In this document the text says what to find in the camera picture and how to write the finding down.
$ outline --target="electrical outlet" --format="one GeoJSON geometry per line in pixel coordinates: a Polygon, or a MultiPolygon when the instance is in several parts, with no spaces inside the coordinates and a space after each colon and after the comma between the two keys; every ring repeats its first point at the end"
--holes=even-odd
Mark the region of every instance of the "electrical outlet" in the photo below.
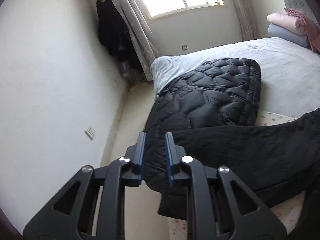
{"type": "Polygon", "coordinates": [[[93,140],[94,136],[96,135],[96,131],[92,128],[91,125],[84,132],[91,140],[93,140]]]}

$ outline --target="light blue blanket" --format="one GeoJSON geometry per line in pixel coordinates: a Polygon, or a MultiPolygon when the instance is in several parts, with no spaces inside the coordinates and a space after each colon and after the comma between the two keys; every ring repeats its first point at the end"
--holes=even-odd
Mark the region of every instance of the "light blue blanket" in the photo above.
{"type": "Polygon", "coordinates": [[[298,44],[302,47],[305,47],[307,49],[310,48],[310,43],[309,43],[307,35],[297,35],[293,32],[288,31],[287,29],[280,27],[278,25],[275,25],[273,23],[271,23],[269,25],[268,32],[272,37],[279,37],[284,40],[291,41],[291,42],[298,44]]]}

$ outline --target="hanging clothes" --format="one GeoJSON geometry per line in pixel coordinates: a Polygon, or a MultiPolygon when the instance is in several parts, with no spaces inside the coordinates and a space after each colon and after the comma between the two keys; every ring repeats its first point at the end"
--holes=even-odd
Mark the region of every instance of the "hanging clothes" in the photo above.
{"type": "Polygon", "coordinates": [[[100,43],[120,62],[122,75],[132,82],[145,79],[143,68],[133,47],[129,28],[111,0],[97,0],[100,43]]]}

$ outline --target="bed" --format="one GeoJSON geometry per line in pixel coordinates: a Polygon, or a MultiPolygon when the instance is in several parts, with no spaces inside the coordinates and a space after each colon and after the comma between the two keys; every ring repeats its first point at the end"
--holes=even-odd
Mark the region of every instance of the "bed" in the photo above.
{"type": "MultiPolygon", "coordinates": [[[[320,107],[320,55],[281,38],[240,42],[177,57],[160,57],[151,67],[155,94],[174,78],[205,61],[222,57],[250,58],[260,65],[262,87],[257,125],[293,121],[320,107]]],[[[305,192],[302,192],[272,209],[288,233],[298,222],[304,196],[305,192]]],[[[168,218],[168,223],[171,240],[186,239],[185,221],[168,218]]]]}

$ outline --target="gray curtain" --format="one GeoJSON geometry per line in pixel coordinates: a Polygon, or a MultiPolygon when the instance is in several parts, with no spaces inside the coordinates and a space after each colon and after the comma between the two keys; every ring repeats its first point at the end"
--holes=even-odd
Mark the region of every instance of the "gray curtain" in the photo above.
{"type": "Polygon", "coordinates": [[[241,26],[244,41],[258,39],[256,17],[251,0],[233,0],[241,26]]]}
{"type": "Polygon", "coordinates": [[[147,80],[151,81],[151,64],[160,57],[154,46],[152,32],[134,0],[112,0],[112,2],[129,27],[134,49],[147,80]]]}

